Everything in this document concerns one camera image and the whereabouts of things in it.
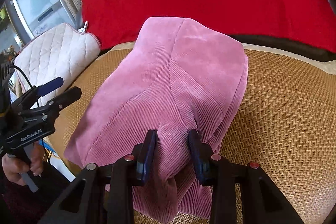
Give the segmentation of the person's left hand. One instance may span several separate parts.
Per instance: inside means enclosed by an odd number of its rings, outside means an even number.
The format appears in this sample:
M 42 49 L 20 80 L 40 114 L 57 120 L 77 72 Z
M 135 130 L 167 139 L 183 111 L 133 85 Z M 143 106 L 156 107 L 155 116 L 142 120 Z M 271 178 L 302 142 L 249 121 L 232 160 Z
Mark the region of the person's left hand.
M 5 176 L 10 182 L 21 186 L 26 185 L 21 174 L 27 173 L 30 170 L 34 176 L 40 176 L 44 169 L 44 154 L 45 151 L 43 147 L 38 143 L 34 144 L 33 150 L 31 151 L 30 165 L 26 164 L 24 161 L 21 161 L 17 157 L 9 157 L 9 155 L 6 154 L 2 158 L 2 167 Z

